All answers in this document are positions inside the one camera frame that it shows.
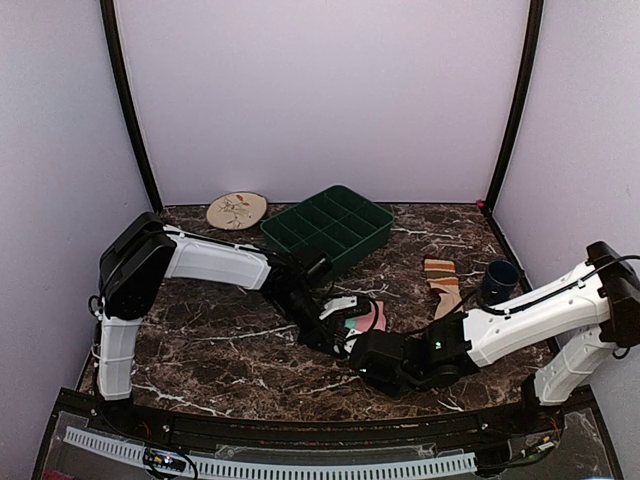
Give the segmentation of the pink patterned sock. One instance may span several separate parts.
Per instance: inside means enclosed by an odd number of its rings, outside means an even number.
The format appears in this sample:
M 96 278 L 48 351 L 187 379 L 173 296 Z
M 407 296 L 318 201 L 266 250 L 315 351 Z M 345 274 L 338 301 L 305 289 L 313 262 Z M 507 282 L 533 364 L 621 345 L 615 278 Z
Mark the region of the pink patterned sock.
M 387 329 L 387 320 L 384 312 L 384 303 L 376 301 L 377 308 L 371 307 L 371 311 L 365 315 L 348 318 L 344 321 L 347 329 L 357 332 L 369 331 L 374 325 L 375 330 L 385 331 Z

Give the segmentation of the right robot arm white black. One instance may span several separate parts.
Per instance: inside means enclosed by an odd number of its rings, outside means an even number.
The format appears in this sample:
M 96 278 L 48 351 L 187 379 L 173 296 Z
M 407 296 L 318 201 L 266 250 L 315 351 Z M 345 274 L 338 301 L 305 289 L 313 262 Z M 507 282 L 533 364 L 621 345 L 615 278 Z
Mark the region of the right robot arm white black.
M 347 338 L 349 366 L 390 396 L 404 388 L 428 391 L 570 331 L 560 352 L 526 381 L 531 396 L 511 410 L 511 426 L 530 434 L 547 420 L 549 407 L 564 403 L 607 358 L 620 359 L 638 346 L 637 259 L 593 243 L 585 262 L 513 300 L 448 314 L 423 334 L 371 330 Z

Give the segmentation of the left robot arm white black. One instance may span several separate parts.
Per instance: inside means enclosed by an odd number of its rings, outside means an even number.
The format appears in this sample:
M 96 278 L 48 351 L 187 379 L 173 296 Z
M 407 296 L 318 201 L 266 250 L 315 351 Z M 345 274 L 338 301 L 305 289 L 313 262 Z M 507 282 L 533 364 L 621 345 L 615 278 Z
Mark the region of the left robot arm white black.
M 120 436 L 134 435 L 141 427 L 140 412 L 125 399 L 132 391 L 139 326 L 166 279 L 257 291 L 298 327 L 300 344 L 327 354 L 340 351 L 329 317 L 311 293 L 331 270 L 328 258 L 316 248 L 297 257 L 228 243 L 185 232 L 145 212 L 101 255 L 99 269 L 96 389 L 106 400 L 103 421 Z

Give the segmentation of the green divided organizer tray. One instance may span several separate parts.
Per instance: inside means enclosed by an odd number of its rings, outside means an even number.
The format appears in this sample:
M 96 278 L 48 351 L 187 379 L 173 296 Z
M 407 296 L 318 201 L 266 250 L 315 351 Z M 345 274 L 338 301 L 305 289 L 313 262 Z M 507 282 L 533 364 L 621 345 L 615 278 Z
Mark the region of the green divided organizer tray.
M 393 221 L 388 209 L 344 185 L 333 185 L 263 221 L 260 228 L 275 250 L 322 250 L 339 276 L 387 243 Z

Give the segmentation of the beige floral plate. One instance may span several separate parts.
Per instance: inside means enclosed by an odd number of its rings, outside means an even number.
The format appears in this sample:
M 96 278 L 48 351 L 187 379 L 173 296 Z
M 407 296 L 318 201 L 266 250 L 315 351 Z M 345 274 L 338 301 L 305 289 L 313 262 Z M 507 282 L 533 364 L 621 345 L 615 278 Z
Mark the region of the beige floral plate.
M 214 200 L 206 212 L 210 226 L 226 230 L 246 230 L 255 226 L 267 213 L 268 202 L 253 192 L 232 192 Z

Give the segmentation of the beige striped sock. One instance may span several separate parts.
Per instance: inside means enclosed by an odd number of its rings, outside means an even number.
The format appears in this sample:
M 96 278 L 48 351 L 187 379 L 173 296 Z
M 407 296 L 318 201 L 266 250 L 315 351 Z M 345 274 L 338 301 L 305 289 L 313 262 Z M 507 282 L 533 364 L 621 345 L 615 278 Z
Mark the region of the beige striped sock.
M 434 319 L 444 317 L 455 308 L 459 309 L 458 304 L 462 298 L 455 263 L 450 260 L 426 258 L 424 272 L 430 293 L 439 298 Z

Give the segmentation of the dark blue mug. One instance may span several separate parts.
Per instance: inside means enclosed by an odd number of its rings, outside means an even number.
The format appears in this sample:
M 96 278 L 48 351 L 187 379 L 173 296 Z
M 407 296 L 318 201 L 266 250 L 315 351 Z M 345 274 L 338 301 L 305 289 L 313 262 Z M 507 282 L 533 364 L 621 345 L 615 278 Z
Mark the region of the dark blue mug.
M 510 298 L 519 280 L 519 271 L 512 263 L 507 260 L 494 260 L 485 270 L 480 286 L 480 298 L 487 305 L 503 303 Z

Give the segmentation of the small circuit board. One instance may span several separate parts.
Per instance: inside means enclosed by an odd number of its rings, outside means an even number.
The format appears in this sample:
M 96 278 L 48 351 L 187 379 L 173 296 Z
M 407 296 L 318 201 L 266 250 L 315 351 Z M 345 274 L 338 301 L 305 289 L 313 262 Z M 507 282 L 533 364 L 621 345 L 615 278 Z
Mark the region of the small circuit board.
M 187 467 L 186 461 L 180 456 L 154 448 L 144 451 L 143 464 L 151 471 L 171 474 L 183 473 Z

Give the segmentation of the black front table rail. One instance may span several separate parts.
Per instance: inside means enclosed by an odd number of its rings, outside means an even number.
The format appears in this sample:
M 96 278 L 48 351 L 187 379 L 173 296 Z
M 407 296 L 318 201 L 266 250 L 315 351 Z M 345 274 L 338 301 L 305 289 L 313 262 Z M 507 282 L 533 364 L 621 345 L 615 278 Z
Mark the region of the black front table rail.
M 547 429 L 549 422 L 518 404 L 459 414 L 396 420 L 266 421 L 189 414 L 145 407 L 131 400 L 105 404 L 122 429 L 157 443 L 213 450 L 223 445 L 264 448 L 346 449 L 435 443 L 484 446 Z

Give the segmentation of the left black frame post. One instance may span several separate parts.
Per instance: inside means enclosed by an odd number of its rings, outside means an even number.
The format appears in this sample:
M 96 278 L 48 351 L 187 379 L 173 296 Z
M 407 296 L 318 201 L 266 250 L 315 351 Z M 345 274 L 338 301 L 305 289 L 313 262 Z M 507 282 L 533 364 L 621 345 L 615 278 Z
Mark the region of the left black frame post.
M 134 104 L 118 25 L 116 2 L 100 0 L 99 6 L 112 75 L 131 149 L 151 209 L 155 213 L 159 213 L 163 210 L 164 205 L 152 171 Z

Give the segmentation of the black frame post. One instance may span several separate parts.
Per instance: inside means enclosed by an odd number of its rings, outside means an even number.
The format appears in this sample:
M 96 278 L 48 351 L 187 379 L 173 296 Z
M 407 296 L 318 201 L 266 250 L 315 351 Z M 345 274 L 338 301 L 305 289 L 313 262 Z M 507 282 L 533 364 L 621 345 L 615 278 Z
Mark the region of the black frame post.
M 484 211 L 487 217 L 493 215 L 515 148 L 534 69 L 543 11 L 543 0 L 531 0 L 529 2 L 527 23 L 514 93 L 495 168 L 486 198 L 484 199 Z
M 116 2 L 100 0 L 99 6 L 112 75 L 131 149 L 151 209 L 155 213 L 159 213 L 163 210 L 164 205 L 152 171 L 134 104 L 118 25 Z

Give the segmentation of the right black frame post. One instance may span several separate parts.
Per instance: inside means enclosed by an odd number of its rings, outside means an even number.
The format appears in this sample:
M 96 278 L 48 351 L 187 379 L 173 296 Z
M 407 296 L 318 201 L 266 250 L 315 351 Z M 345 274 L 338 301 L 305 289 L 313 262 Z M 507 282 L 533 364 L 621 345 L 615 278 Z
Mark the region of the right black frame post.
M 543 0 L 531 0 L 529 2 L 527 23 L 514 93 L 495 168 L 486 198 L 484 199 L 484 211 L 487 217 L 493 215 L 515 148 L 534 69 L 543 11 Z

